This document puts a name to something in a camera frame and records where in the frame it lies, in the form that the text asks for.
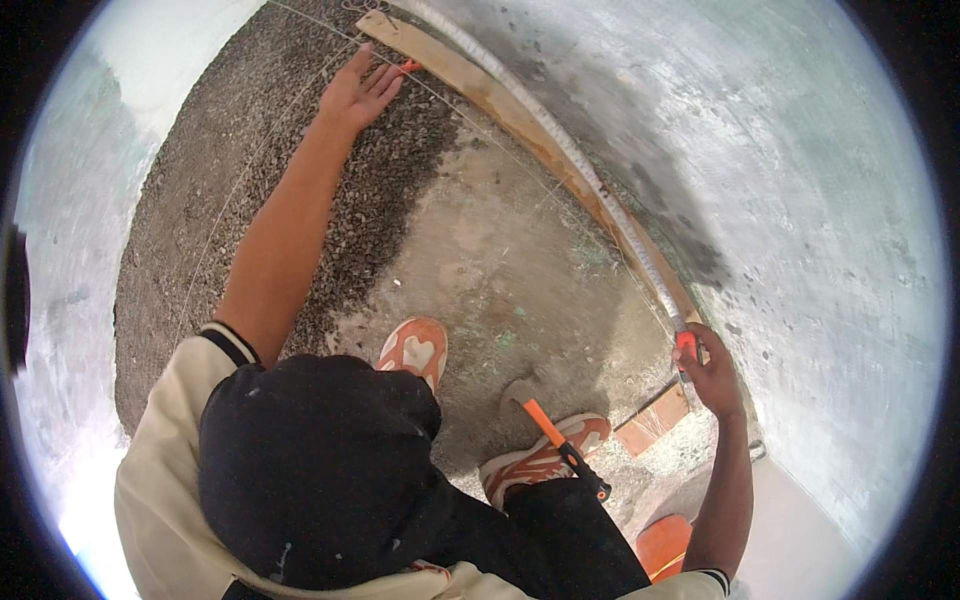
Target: hand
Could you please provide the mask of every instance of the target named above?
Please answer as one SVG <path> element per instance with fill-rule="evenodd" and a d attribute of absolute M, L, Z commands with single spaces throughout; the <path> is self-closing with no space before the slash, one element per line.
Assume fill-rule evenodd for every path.
<path fill-rule="evenodd" d="M 733 359 L 720 336 L 699 323 L 688 323 L 686 326 L 703 342 L 710 353 L 710 361 L 701 365 L 696 357 L 682 354 L 678 348 L 674 348 L 671 354 L 674 362 L 690 375 L 697 396 L 720 421 L 742 417 L 743 403 L 736 386 Z"/>
<path fill-rule="evenodd" d="M 335 129 L 345 128 L 347 134 L 356 136 L 383 112 L 400 91 L 403 73 L 398 67 L 383 64 L 362 80 L 372 56 L 372 44 L 362 44 L 350 62 L 337 71 L 320 99 L 316 120 Z"/>

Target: gravel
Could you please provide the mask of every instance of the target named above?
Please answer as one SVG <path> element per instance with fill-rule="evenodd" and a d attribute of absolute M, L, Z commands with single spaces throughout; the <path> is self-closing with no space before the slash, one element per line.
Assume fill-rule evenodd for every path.
<path fill-rule="evenodd" d="M 291 4 L 357 33 L 360 14 L 339 1 Z M 177 340 L 212 315 L 243 231 L 279 182 L 326 81 L 354 50 L 341 36 L 268 4 L 191 90 L 143 184 L 117 282 L 114 397 L 128 434 Z M 447 99 L 457 97 L 427 73 L 418 78 Z M 334 316 L 364 306 L 397 256 L 419 192 L 436 177 L 442 152 L 454 146 L 456 116 L 434 96 L 408 80 L 358 138 L 335 196 L 324 256 L 283 355 L 328 353 Z"/>

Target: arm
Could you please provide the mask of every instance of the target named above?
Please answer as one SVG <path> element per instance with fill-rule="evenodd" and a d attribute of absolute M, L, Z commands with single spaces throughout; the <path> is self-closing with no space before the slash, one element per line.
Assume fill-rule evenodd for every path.
<path fill-rule="evenodd" d="M 353 141 L 400 89 L 400 71 L 387 65 L 361 79 L 371 56 L 370 44 L 362 45 L 330 82 L 283 178 L 240 240 L 214 314 L 253 346 L 268 369 L 310 290 Z"/>
<path fill-rule="evenodd" d="M 704 405 L 720 423 L 713 474 L 686 548 L 684 571 L 719 568 L 731 579 L 740 566 L 754 515 L 754 475 L 747 448 L 747 417 L 736 387 L 733 360 L 716 333 L 707 327 L 687 324 L 703 340 L 710 361 L 674 350 L 677 361 L 693 380 Z"/>

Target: sneaker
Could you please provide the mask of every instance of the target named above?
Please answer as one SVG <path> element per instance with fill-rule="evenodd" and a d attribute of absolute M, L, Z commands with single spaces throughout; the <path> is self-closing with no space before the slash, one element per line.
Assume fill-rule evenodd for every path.
<path fill-rule="evenodd" d="M 593 455 L 611 433 L 610 422 L 596 413 L 584 413 L 557 423 L 570 445 L 585 459 Z M 560 457 L 560 452 L 543 436 L 529 450 L 498 456 L 480 467 L 480 481 L 491 505 L 503 511 L 503 496 L 514 485 L 533 484 L 573 477 L 573 469 Z"/>
<path fill-rule="evenodd" d="M 380 350 L 378 371 L 409 371 L 437 391 L 446 367 L 446 329 L 428 317 L 412 317 L 394 329 Z"/>

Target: brick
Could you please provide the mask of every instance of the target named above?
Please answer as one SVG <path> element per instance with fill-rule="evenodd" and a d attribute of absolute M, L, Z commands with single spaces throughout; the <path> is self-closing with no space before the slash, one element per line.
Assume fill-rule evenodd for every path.
<path fill-rule="evenodd" d="M 634 458 L 673 429 L 690 412 L 684 388 L 674 383 L 663 394 L 616 430 L 616 437 Z"/>

